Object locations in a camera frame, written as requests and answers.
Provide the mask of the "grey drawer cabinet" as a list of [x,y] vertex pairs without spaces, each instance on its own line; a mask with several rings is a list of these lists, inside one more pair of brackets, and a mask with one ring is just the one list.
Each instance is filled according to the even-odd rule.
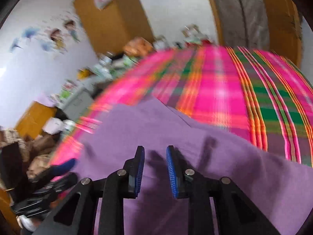
[[59,109],[66,114],[69,120],[76,121],[87,111],[93,102],[94,100],[88,89],[79,87],[59,106]]

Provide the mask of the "pink plaid bed sheet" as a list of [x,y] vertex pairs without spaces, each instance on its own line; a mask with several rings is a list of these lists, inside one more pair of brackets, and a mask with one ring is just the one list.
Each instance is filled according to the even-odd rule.
[[246,48],[159,52],[114,81],[52,158],[100,176],[138,145],[144,174],[167,145],[213,175],[312,177],[312,88],[287,59]]

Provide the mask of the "yellow bag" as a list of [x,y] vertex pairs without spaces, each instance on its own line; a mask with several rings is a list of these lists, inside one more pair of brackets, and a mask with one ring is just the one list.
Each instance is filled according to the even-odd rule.
[[78,80],[83,80],[83,79],[88,78],[88,77],[93,76],[93,75],[94,75],[94,73],[88,68],[79,69],[77,71],[77,79]]

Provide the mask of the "wooden wardrobe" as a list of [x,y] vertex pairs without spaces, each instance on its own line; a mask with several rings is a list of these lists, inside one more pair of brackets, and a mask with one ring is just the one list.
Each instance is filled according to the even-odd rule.
[[74,8],[97,54],[119,54],[136,37],[154,38],[140,0],[112,0],[103,10],[93,0],[75,0]]

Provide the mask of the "bag of oranges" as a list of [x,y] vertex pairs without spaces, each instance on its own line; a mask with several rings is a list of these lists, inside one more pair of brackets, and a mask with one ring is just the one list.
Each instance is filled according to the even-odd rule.
[[130,57],[145,57],[153,50],[153,46],[142,37],[134,38],[123,48],[124,53]]

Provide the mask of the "wooden door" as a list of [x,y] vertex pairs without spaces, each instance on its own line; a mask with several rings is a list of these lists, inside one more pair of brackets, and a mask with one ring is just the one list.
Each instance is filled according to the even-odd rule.
[[263,0],[270,32],[270,50],[290,59],[297,68],[302,60],[302,28],[292,0]]

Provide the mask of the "cartoon children wall sticker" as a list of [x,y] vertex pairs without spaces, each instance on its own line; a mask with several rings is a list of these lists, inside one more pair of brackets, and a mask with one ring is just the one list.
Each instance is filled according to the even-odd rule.
[[77,19],[69,17],[60,20],[58,27],[51,27],[48,22],[37,27],[25,28],[20,37],[15,38],[10,46],[13,53],[19,49],[26,49],[31,43],[38,43],[44,52],[64,54],[74,43],[80,43],[85,37],[85,30]]

